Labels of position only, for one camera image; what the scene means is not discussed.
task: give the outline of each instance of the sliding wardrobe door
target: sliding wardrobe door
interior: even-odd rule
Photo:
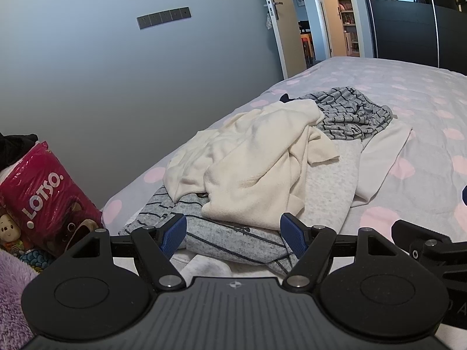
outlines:
[[[369,0],[377,57],[438,66],[431,0]]]
[[[467,0],[433,0],[440,67],[467,75]]]

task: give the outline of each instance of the blue gripper pad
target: blue gripper pad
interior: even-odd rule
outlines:
[[[467,205],[467,186],[465,186],[464,190],[462,191],[462,201]]]
[[[281,217],[281,234],[295,256],[300,259],[308,249],[303,231],[286,215]]]
[[[159,230],[163,231],[161,245],[159,246],[167,259],[172,258],[186,236],[186,217],[173,217]]]

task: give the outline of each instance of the text lotso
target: text lotso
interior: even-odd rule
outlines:
[[[44,183],[36,191],[37,194],[29,199],[29,206],[31,207],[33,212],[30,213],[27,210],[27,208],[23,208],[22,212],[27,217],[29,217],[30,220],[36,217],[38,211],[40,211],[44,206],[44,201],[42,200],[42,197],[47,201],[49,195],[53,195],[54,188],[57,188],[60,185],[60,180],[63,180],[62,175],[58,176],[55,172],[51,172],[50,174],[48,174],[48,180],[45,180]]]

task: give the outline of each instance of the pink plastic bag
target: pink plastic bag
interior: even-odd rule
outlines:
[[[0,184],[0,205],[33,243],[56,257],[102,227],[101,212],[46,142],[36,144]]]

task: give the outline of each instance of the gray striped garment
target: gray striped garment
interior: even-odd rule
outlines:
[[[187,233],[179,248],[217,259],[267,265],[282,275],[292,269],[297,258],[278,231],[204,218],[201,207],[208,201],[207,194],[189,194],[174,205],[165,187],[160,187],[136,220],[124,226],[119,235],[128,235],[144,225],[160,227],[173,214],[183,213]]]
[[[328,92],[313,92],[296,100],[312,99],[323,111],[325,119],[317,128],[330,139],[364,139],[388,126],[392,111],[373,103],[363,93],[351,87],[336,87]],[[282,102],[293,101],[287,94]]]

